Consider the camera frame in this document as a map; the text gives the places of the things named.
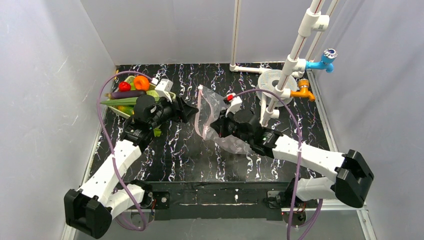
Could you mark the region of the clear zip top bag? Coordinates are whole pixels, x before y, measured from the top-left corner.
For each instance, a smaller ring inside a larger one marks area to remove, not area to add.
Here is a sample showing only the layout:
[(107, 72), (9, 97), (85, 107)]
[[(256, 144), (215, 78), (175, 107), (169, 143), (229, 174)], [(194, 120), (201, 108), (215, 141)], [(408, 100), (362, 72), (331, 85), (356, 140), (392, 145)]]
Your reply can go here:
[(211, 89), (199, 85), (197, 96), (197, 109), (198, 113), (195, 115), (194, 128), (196, 133), (205, 141), (212, 141), (221, 149), (232, 153), (247, 155), (252, 154), (254, 151), (250, 145), (239, 138), (229, 135), (226, 137), (219, 137), (219, 134), (211, 128), (211, 124), (218, 120), (221, 111), (224, 111), (224, 116), (229, 113), (235, 113), (240, 109), (242, 100), (240, 97), (235, 98), (235, 104), (226, 104), (224, 97), (215, 93)]

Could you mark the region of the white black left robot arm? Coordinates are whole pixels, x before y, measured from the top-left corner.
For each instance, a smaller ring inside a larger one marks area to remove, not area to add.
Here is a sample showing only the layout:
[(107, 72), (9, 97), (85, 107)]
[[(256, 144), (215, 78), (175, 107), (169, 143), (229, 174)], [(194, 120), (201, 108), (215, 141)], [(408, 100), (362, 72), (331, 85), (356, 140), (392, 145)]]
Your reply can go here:
[(156, 101), (151, 95), (142, 95), (133, 111), (104, 163), (78, 189), (68, 190), (63, 199), (66, 224), (94, 239), (103, 237), (122, 212), (132, 206), (141, 209), (147, 186), (125, 184), (122, 175), (149, 146), (154, 129), (169, 121), (188, 123), (199, 110), (180, 97)]

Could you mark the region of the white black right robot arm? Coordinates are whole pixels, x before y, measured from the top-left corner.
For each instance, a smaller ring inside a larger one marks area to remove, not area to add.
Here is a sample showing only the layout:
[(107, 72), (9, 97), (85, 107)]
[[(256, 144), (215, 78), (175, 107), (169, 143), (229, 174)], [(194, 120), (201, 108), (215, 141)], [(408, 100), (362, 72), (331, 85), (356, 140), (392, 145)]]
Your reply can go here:
[(231, 141), (232, 147), (241, 143), (258, 155), (299, 163), (321, 174), (319, 178), (291, 182), (288, 195), (295, 194), (298, 202), (337, 199), (352, 208), (365, 204), (375, 176), (356, 150), (341, 153), (299, 144), (280, 131), (261, 126), (255, 114), (245, 109), (236, 113), (222, 110), (210, 128), (218, 138)]

